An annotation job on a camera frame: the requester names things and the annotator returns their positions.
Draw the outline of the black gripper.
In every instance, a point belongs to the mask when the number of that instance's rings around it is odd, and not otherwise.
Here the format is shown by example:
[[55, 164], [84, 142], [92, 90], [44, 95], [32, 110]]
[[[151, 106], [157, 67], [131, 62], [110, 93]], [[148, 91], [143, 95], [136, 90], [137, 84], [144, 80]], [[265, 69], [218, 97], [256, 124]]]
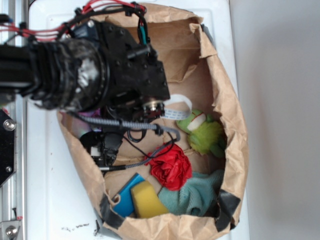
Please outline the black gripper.
[[103, 59], [107, 82], [99, 107], [104, 117], [150, 123], [165, 115], [169, 87], [150, 44], [138, 44], [127, 29], [110, 22], [91, 20], [73, 32], [76, 39], [91, 42]]

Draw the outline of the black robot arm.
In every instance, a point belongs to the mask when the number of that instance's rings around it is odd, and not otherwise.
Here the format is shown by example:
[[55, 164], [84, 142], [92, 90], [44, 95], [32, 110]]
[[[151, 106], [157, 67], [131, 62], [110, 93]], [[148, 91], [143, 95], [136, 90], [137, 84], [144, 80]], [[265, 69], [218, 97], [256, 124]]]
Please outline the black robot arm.
[[154, 120], [170, 99], [164, 66], [150, 44], [110, 22], [90, 20], [72, 38], [0, 47], [0, 102], [29, 97], [46, 110]]

